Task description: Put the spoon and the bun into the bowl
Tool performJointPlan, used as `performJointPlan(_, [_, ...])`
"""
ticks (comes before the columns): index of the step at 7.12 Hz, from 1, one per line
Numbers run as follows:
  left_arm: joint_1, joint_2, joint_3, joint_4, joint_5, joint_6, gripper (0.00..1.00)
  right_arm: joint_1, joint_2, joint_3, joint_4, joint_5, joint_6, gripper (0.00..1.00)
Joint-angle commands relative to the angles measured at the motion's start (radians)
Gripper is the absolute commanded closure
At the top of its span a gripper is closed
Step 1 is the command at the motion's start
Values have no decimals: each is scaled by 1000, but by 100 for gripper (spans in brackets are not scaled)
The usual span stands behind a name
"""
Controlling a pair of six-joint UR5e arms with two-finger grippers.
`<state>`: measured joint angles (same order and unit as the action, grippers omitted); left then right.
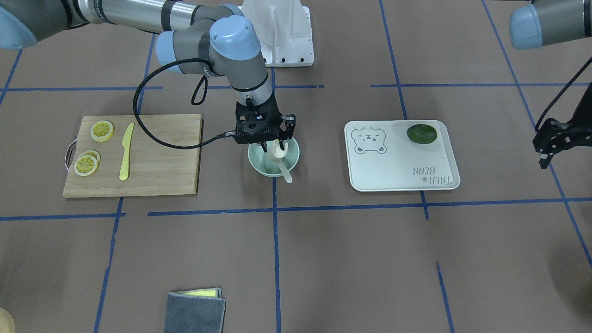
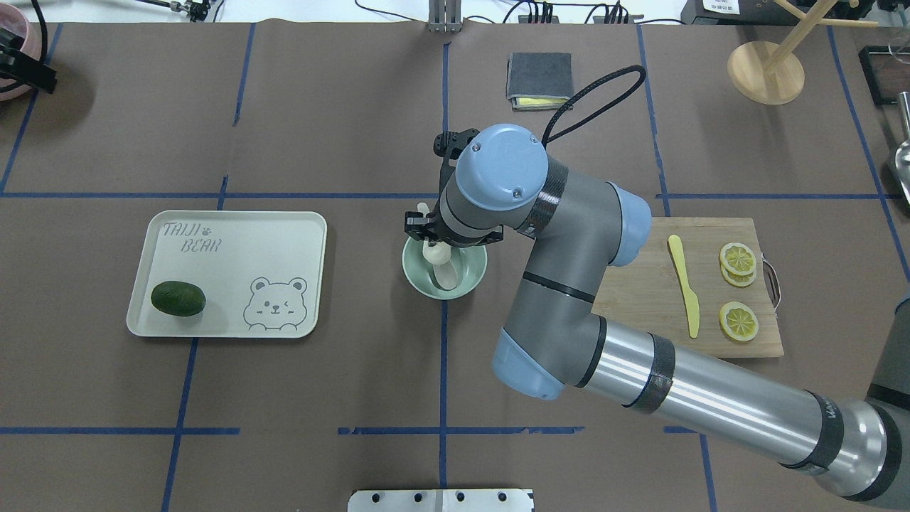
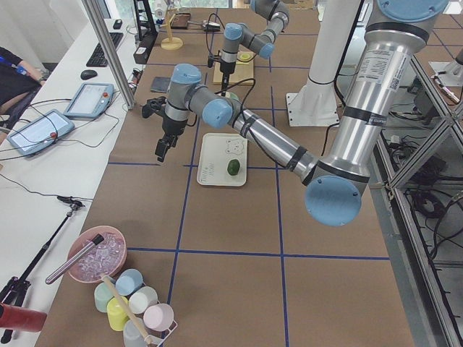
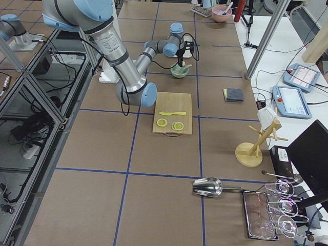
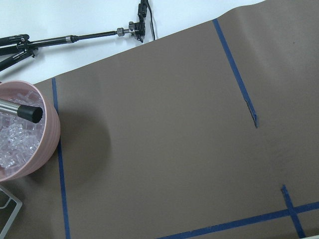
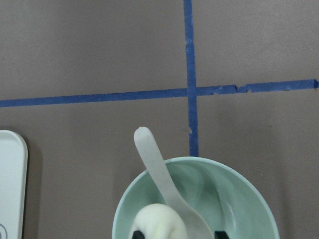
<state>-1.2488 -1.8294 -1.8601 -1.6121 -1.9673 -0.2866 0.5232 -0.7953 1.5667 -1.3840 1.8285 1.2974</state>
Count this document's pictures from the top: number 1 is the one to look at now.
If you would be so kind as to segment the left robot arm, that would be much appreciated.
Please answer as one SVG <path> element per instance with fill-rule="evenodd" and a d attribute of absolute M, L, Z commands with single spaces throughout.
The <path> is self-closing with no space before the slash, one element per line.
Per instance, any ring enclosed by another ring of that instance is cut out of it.
<path fill-rule="evenodd" d="M 589 0 L 533 0 L 510 15 L 510 41 L 527 50 L 589 38 L 591 13 Z"/>

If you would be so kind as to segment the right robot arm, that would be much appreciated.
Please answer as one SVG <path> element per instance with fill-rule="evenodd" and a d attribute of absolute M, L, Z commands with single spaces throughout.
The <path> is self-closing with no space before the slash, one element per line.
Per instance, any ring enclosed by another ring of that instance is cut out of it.
<path fill-rule="evenodd" d="M 140 83 L 133 99 L 139 117 L 140 93 L 151 78 L 170 69 L 200 74 L 198 86 L 226 77 L 235 92 L 236 125 L 219 137 L 238 144 L 293 137 L 294 115 L 280 113 L 260 40 L 252 22 L 233 4 L 217 7 L 181 0 L 3 0 L 1 47 L 22 50 L 62 31 L 85 25 L 122 25 L 158 35 L 161 67 Z"/>

